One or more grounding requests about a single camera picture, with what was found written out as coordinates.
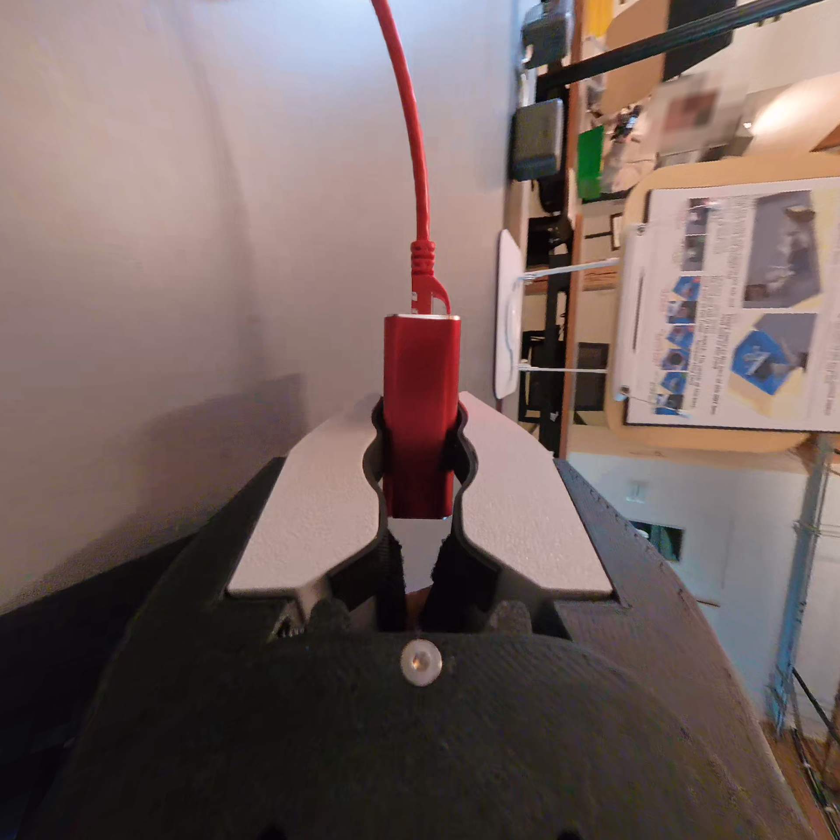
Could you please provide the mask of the red ethernet splitter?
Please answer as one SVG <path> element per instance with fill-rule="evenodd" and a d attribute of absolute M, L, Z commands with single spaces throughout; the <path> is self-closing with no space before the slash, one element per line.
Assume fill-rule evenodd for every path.
<path fill-rule="evenodd" d="M 384 487 L 392 518 L 451 515 L 454 474 L 445 449 L 458 416 L 460 334 L 456 316 L 394 314 L 385 319 Z"/>

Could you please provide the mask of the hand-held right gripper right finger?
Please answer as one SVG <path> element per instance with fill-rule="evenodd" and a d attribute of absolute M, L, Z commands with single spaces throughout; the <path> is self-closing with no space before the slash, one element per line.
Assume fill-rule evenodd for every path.
<path fill-rule="evenodd" d="M 551 452 L 517 422 L 462 392 L 476 467 L 459 531 L 496 577 L 492 599 L 610 599 L 602 565 Z"/>

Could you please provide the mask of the cardboard box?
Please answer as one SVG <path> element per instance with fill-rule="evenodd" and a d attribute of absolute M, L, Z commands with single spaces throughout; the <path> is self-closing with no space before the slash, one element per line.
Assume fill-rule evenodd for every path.
<path fill-rule="evenodd" d="M 664 33 L 669 23 L 670 1 L 620 2 L 617 15 L 605 33 L 607 50 Z M 645 100 L 663 79 L 665 56 L 651 56 L 604 75 L 600 110 L 614 114 Z"/>

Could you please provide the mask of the grey desk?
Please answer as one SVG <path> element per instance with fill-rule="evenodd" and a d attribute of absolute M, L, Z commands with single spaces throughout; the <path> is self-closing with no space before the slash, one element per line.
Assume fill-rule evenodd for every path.
<path fill-rule="evenodd" d="M 2 611 L 382 390 L 412 166 L 371 2 L 2 2 Z"/>

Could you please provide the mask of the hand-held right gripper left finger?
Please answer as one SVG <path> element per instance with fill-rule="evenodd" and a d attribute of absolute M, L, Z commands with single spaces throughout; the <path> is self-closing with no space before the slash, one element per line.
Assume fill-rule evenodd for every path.
<path fill-rule="evenodd" d="M 364 395 L 290 450 L 227 584 L 233 596 L 328 596 L 330 577 L 386 524 L 378 394 Z"/>

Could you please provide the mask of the black slanted pole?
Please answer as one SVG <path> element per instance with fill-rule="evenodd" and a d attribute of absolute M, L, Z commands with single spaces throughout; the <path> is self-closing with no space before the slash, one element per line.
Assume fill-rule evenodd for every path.
<path fill-rule="evenodd" d="M 666 57 L 666 65 L 679 65 L 677 70 L 664 70 L 663 80 L 666 80 L 700 62 L 700 58 L 696 57 L 697 51 L 709 57 L 727 46 L 732 31 L 761 24 L 767 19 L 779 18 L 814 4 L 814 1 L 756 1 L 743 5 L 725 3 L 721 10 L 700 16 L 700 3 L 695 2 L 686 7 L 688 18 L 684 23 L 668 26 L 660 35 L 607 50 L 598 56 L 551 71 L 546 82 L 538 83 L 538 94 L 570 86 L 659 54 Z"/>

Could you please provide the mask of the grey power adapter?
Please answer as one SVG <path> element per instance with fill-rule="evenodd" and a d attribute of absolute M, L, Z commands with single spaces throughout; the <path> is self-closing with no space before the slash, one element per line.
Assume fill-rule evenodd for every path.
<path fill-rule="evenodd" d="M 567 57 L 574 19 L 574 1 L 541 1 L 529 9 L 521 27 L 523 66 L 537 69 Z"/>
<path fill-rule="evenodd" d="M 516 109 L 512 119 L 510 178 L 537 181 L 557 175 L 564 147 L 564 102 L 561 98 Z"/>

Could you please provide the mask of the green plastic bin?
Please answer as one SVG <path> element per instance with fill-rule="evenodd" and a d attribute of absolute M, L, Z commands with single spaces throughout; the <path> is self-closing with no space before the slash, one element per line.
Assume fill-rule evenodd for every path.
<path fill-rule="evenodd" d="M 578 137 L 576 190 L 583 202 L 597 200 L 602 194 L 602 158 L 605 128 L 598 125 Z"/>

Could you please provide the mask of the instruction poster board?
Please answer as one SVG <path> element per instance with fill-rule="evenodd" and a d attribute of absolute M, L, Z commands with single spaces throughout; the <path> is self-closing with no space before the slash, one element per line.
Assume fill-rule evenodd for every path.
<path fill-rule="evenodd" d="M 839 162 L 656 170 L 628 194 L 605 415 L 627 446 L 764 454 L 838 435 Z"/>

